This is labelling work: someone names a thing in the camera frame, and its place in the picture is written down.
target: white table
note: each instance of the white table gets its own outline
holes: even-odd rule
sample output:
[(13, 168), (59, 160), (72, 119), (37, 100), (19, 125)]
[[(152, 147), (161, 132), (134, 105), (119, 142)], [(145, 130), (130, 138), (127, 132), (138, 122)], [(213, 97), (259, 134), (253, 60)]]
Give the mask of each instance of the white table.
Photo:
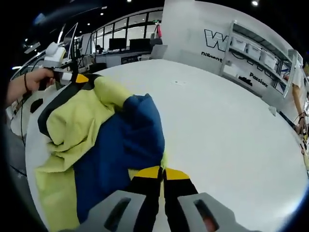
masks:
[[(308, 178), (291, 128), (261, 99), (212, 73), (166, 60), (98, 74), (112, 76), (134, 94), (152, 96), (161, 115), (168, 166), (189, 174), (197, 190), (233, 210), (239, 224), (274, 232), (287, 222)], [(49, 156), (37, 126), (43, 107), (29, 121), (26, 165), (33, 200), (46, 224), (33, 172)], [(156, 232), (169, 231), (162, 211)]]

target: ceiling light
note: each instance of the ceiling light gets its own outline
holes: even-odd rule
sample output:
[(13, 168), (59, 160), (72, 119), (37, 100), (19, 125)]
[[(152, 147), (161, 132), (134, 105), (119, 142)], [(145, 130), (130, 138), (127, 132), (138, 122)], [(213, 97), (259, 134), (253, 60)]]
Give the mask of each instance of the ceiling light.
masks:
[(61, 37), (62, 37), (63, 31), (60, 32), (59, 36), (58, 36), (58, 41), (57, 44), (60, 43)]
[(15, 70), (15, 69), (20, 69), (22, 66), (15, 66), (15, 67), (12, 67), (12, 70)]
[(258, 4), (259, 4), (259, 0), (254, 0), (254, 1), (252, 1), (252, 5), (253, 5), (253, 6), (258, 6)]

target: person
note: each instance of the person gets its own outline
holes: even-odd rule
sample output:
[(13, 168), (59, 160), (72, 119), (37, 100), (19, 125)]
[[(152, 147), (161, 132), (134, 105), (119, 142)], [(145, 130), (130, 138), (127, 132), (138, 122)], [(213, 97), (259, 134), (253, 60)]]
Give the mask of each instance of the person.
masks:
[(96, 51), (97, 51), (98, 54), (102, 54), (103, 48), (101, 48), (100, 45), (96, 45)]
[(306, 80), (306, 76), (308, 75), (308, 64), (303, 66), (303, 70), (301, 69), (301, 65), (298, 64), (295, 68), (292, 87), (280, 111), (280, 115), (289, 123), (297, 134), (300, 134), (306, 125), (307, 114), (304, 107), (309, 89), (309, 83)]
[(49, 78), (47, 86), (53, 85), (55, 83), (53, 77), (54, 72), (52, 70), (40, 68), (13, 79), (9, 82), (5, 106), (10, 106), (14, 101), (29, 91), (39, 90), (40, 81), (44, 78)]
[[(44, 78), (49, 78), (48, 86), (54, 84), (55, 80), (53, 77), (53, 71), (41, 68), (13, 79), (8, 85), (5, 100), (6, 107), (21, 98), (28, 91), (37, 91), (40, 87), (40, 81)], [(9, 126), (4, 127), (3, 133), (6, 138), (6, 155), (13, 183), (20, 193), (21, 200), (26, 205), (29, 213), (31, 213), (41, 226), (44, 226), (36, 210), (29, 189), (26, 171), (25, 145), (21, 138), (11, 131)]]

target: logo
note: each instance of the logo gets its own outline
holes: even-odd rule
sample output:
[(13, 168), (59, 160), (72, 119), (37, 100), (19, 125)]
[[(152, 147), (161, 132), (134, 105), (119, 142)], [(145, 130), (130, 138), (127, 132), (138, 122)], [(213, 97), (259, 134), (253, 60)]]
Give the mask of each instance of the logo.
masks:
[(262, 85), (264, 85), (266, 88), (268, 87), (268, 84), (266, 84), (262, 79), (257, 78), (252, 72), (250, 73), (250, 76), (256, 80), (257, 82), (261, 83)]
[(212, 56), (211, 54), (209, 54), (209, 53), (205, 53), (205, 52), (202, 52), (202, 56), (206, 56), (206, 57), (210, 57), (210, 58), (212, 58), (212, 59), (215, 59), (215, 60), (218, 60), (218, 61), (220, 61), (221, 63), (222, 63), (222, 58), (219, 58), (219, 57), (215, 57), (215, 56)]
[(215, 48), (219, 51), (225, 52), (226, 46), (227, 46), (227, 38), (228, 35), (226, 35), (223, 38), (223, 34), (216, 32), (213, 34), (212, 30), (204, 29), (205, 31), (205, 37), (206, 37), (206, 45), (207, 47)]
[(251, 80), (247, 79), (247, 78), (244, 77), (244, 76), (240, 76), (238, 79), (241, 80), (241, 81), (243, 81), (244, 83), (250, 85), (250, 86), (253, 86)]

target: white storage box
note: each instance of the white storage box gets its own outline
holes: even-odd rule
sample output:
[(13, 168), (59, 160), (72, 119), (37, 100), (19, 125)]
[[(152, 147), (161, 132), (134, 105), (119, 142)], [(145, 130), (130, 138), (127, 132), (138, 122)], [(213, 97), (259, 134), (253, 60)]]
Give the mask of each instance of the white storage box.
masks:
[(231, 46), (241, 51), (244, 51), (246, 48), (246, 43), (239, 38), (233, 37)]
[(262, 51), (261, 61), (264, 64), (266, 64), (268, 67), (270, 67), (271, 69), (275, 69), (277, 59), (273, 55), (271, 55), (269, 52), (264, 51), (264, 50)]
[(237, 78), (238, 75), (238, 67), (235, 65), (233, 67), (225, 65), (223, 68), (223, 73), (229, 77)]
[(252, 44), (247, 45), (247, 53), (249, 56), (260, 60), (261, 57), (261, 49), (257, 48), (256, 46), (253, 46)]

